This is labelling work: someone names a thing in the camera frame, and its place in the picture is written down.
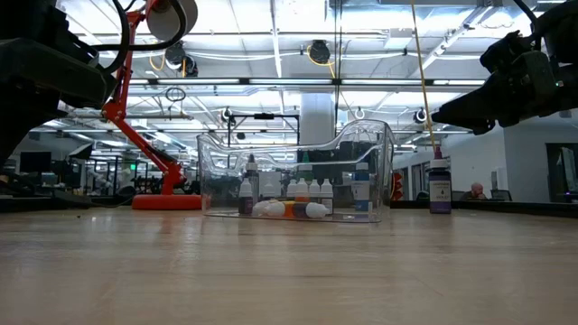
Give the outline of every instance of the table surface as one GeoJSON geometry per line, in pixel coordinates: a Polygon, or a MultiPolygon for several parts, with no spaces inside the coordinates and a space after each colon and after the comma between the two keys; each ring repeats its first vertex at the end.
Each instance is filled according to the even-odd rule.
{"type": "Polygon", "coordinates": [[[0,215],[0,324],[575,324],[578,220],[0,215]]]}

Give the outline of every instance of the cable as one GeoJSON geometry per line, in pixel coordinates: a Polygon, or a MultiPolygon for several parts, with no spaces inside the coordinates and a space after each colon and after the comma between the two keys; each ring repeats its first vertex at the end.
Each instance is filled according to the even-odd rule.
{"type": "MultiPolygon", "coordinates": [[[[537,24],[537,20],[538,20],[536,15],[532,11],[532,9],[530,9],[526,5],[526,3],[524,3],[524,0],[514,0],[514,2],[516,3],[516,5],[518,7],[520,7],[520,9],[522,9],[524,14],[526,14],[526,16],[530,19],[530,22],[532,23],[532,33],[533,33],[536,29],[536,24],[537,24]]],[[[541,36],[536,36],[536,46],[534,49],[536,51],[542,50],[542,37],[541,36]]]]}
{"type": "Polygon", "coordinates": [[[128,6],[125,8],[125,12],[129,11],[130,8],[133,7],[133,5],[135,4],[135,2],[136,2],[136,0],[131,1],[130,4],[128,4],[128,6]]]}
{"type": "MultiPolygon", "coordinates": [[[[128,51],[158,51],[164,50],[176,44],[178,41],[181,40],[182,36],[187,32],[187,16],[184,13],[184,9],[182,8],[181,2],[179,0],[168,0],[171,4],[172,8],[174,9],[175,13],[179,17],[179,30],[177,33],[169,40],[165,42],[159,42],[156,44],[129,44],[128,51]]],[[[93,45],[93,49],[97,51],[121,51],[123,48],[123,44],[100,44],[100,45],[93,45]]]]}
{"type": "Polygon", "coordinates": [[[164,53],[163,53],[163,63],[161,63],[161,68],[157,68],[154,63],[153,63],[153,56],[151,55],[150,57],[148,57],[148,62],[151,64],[151,68],[153,68],[154,70],[160,71],[164,68],[164,53]]]}
{"type": "Polygon", "coordinates": [[[417,19],[415,18],[415,0],[412,2],[412,15],[414,16],[415,28],[415,45],[417,46],[417,61],[419,62],[419,71],[422,77],[422,91],[424,92],[425,114],[427,115],[427,128],[430,131],[430,140],[432,141],[433,151],[435,152],[434,131],[432,130],[432,117],[430,116],[430,107],[427,103],[427,92],[425,91],[424,64],[422,63],[422,50],[419,45],[419,32],[417,31],[417,19]]]}
{"type": "Polygon", "coordinates": [[[118,0],[112,0],[115,4],[115,8],[118,11],[118,16],[120,17],[120,24],[122,26],[122,38],[121,38],[121,45],[120,49],[118,50],[118,54],[115,59],[110,63],[110,65],[102,70],[103,74],[111,74],[118,70],[120,67],[125,64],[126,55],[128,54],[128,45],[130,43],[130,32],[128,30],[128,18],[126,17],[126,12],[123,10],[123,7],[120,5],[118,0]]]}

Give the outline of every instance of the bottle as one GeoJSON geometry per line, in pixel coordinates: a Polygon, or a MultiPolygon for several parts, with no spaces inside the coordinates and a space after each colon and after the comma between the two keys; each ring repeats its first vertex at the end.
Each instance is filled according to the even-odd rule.
{"type": "Polygon", "coordinates": [[[267,184],[263,188],[261,200],[270,200],[275,198],[275,187],[271,184],[271,179],[267,179],[267,184]]]}
{"type": "Polygon", "coordinates": [[[301,178],[295,188],[295,200],[300,202],[309,202],[309,186],[304,178],[301,178]]]}
{"type": "Polygon", "coordinates": [[[448,171],[448,162],[443,159],[440,147],[430,161],[430,213],[452,213],[452,174],[448,171]]]}
{"type": "Polygon", "coordinates": [[[327,208],[329,214],[333,214],[333,186],[328,179],[323,181],[319,197],[321,204],[327,208]]]}
{"type": "Polygon", "coordinates": [[[323,218],[329,211],[319,203],[297,201],[274,202],[265,208],[268,217],[323,218]]]}
{"type": "Polygon", "coordinates": [[[319,197],[320,192],[321,187],[319,186],[319,182],[313,180],[311,185],[309,185],[309,201],[321,204],[321,199],[319,197]]]}
{"type": "Polygon", "coordinates": [[[289,181],[289,185],[287,185],[287,199],[295,200],[296,192],[297,192],[297,181],[296,180],[289,181]]]}
{"type": "Polygon", "coordinates": [[[369,204],[369,164],[360,162],[355,166],[355,175],[351,185],[355,210],[359,212],[371,212],[369,204]]]}
{"type": "Polygon", "coordinates": [[[245,178],[251,183],[251,188],[253,192],[253,202],[259,202],[259,172],[258,166],[255,162],[255,156],[253,154],[249,155],[249,161],[245,165],[245,178]]]}
{"type": "MultiPolygon", "coordinates": [[[[303,153],[301,163],[309,163],[309,154],[307,152],[303,153]]],[[[304,178],[307,185],[311,185],[313,182],[313,166],[310,164],[299,166],[299,177],[304,178]]]]}
{"type": "Polygon", "coordinates": [[[253,188],[249,179],[244,179],[238,192],[238,214],[251,215],[253,213],[253,188]]]}

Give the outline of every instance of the yellow cable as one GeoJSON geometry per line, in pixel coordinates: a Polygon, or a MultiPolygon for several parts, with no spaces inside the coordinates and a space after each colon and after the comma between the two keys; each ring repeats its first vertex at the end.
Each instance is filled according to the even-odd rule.
{"type": "Polygon", "coordinates": [[[329,65],[329,71],[331,71],[331,76],[335,79],[335,71],[333,71],[333,67],[331,65],[329,65]]]}
{"type": "Polygon", "coordinates": [[[430,131],[430,140],[432,141],[433,151],[435,152],[435,140],[434,131],[432,130],[432,118],[430,117],[430,107],[427,103],[427,93],[425,91],[425,76],[424,76],[424,65],[422,63],[422,50],[419,46],[419,32],[417,32],[417,20],[415,19],[415,0],[412,2],[412,14],[414,16],[414,28],[415,28],[415,44],[417,45],[417,61],[419,62],[419,71],[422,76],[422,91],[424,92],[424,103],[425,103],[425,116],[427,117],[427,128],[430,131]]]}
{"type": "Polygon", "coordinates": [[[157,68],[154,63],[153,63],[153,56],[148,57],[148,62],[151,63],[151,67],[153,67],[153,69],[160,71],[164,68],[164,54],[163,54],[163,63],[161,64],[161,68],[157,68]]]}

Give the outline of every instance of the plastic container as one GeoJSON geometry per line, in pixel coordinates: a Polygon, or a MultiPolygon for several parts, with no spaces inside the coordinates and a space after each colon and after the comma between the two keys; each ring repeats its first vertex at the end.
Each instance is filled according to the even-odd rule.
{"type": "Polygon", "coordinates": [[[259,202],[259,172],[258,165],[255,162],[255,156],[253,154],[249,155],[249,160],[245,165],[245,178],[248,179],[251,183],[253,202],[259,202]]]}
{"type": "Polygon", "coordinates": [[[319,183],[317,182],[317,180],[313,180],[311,182],[311,185],[309,185],[309,201],[321,204],[321,198],[320,198],[321,191],[322,191],[322,189],[319,186],[319,183]]]}
{"type": "Polygon", "coordinates": [[[271,184],[271,180],[267,179],[267,184],[263,189],[263,194],[261,195],[261,200],[270,200],[275,198],[275,187],[271,184]]]}
{"type": "MultiPolygon", "coordinates": [[[[322,218],[304,218],[307,221],[373,223],[385,218],[389,212],[394,136],[384,122],[358,120],[346,125],[335,139],[326,144],[295,145],[286,147],[259,147],[250,149],[227,148],[226,145],[208,136],[197,138],[199,146],[200,192],[203,212],[207,216],[245,218],[238,213],[239,186],[247,170],[249,157],[253,155],[255,165],[248,165],[248,171],[256,166],[260,172],[280,172],[288,179],[301,179],[300,167],[311,165],[314,179],[327,179],[321,187],[322,199],[333,207],[322,218]],[[311,162],[298,162],[300,152],[307,152],[311,162]],[[367,163],[365,175],[369,177],[371,191],[366,199],[372,209],[356,210],[356,202],[351,196],[352,181],[358,163],[367,163]]],[[[291,194],[293,185],[287,187],[287,199],[297,199],[299,194],[291,194]]],[[[260,218],[287,219],[263,215],[260,218]]]]}
{"type": "Polygon", "coordinates": [[[333,214],[333,186],[329,183],[328,179],[323,181],[320,193],[319,193],[320,203],[329,210],[329,214],[333,214]]]}
{"type": "Polygon", "coordinates": [[[452,213],[452,174],[448,171],[448,162],[443,159],[438,147],[435,159],[430,161],[430,213],[452,213]]]}
{"type": "Polygon", "coordinates": [[[309,185],[305,181],[305,178],[301,178],[297,183],[297,188],[295,189],[295,200],[299,202],[309,202],[309,185]]]}
{"type": "Polygon", "coordinates": [[[372,207],[369,200],[369,164],[367,162],[356,164],[351,189],[353,190],[353,199],[355,200],[355,210],[359,212],[370,212],[372,207]]]}
{"type": "Polygon", "coordinates": [[[295,200],[295,193],[297,192],[297,181],[290,180],[289,185],[287,185],[287,199],[295,200]]]}
{"type": "Polygon", "coordinates": [[[238,213],[251,215],[253,213],[253,187],[249,179],[244,179],[238,192],[238,213]]]}

